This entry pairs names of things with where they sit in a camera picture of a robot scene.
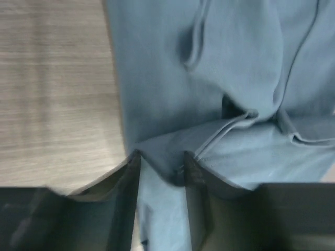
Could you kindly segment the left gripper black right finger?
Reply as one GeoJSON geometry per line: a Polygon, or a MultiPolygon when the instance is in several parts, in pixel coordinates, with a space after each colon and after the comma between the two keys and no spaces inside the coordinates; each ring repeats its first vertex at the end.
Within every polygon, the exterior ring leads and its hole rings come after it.
{"type": "Polygon", "coordinates": [[[233,186],[184,154],[192,250],[334,250],[334,184],[233,186]]]}

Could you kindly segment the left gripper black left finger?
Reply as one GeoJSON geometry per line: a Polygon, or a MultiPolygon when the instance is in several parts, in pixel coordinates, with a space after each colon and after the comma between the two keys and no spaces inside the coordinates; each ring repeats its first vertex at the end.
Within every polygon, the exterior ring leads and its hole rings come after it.
{"type": "Polygon", "coordinates": [[[141,155],[74,195],[1,188],[1,250],[130,250],[141,155]]]}

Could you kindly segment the grey-blue t-shirt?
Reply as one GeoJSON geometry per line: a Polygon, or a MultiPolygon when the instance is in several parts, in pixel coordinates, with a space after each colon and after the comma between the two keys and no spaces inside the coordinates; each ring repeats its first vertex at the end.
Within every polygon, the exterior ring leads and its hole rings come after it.
{"type": "Polygon", "coordinates": [[[229,183],[334,164],[334,1],[107,1],[140,239],[190,250],[184,152],[229,183]]]}

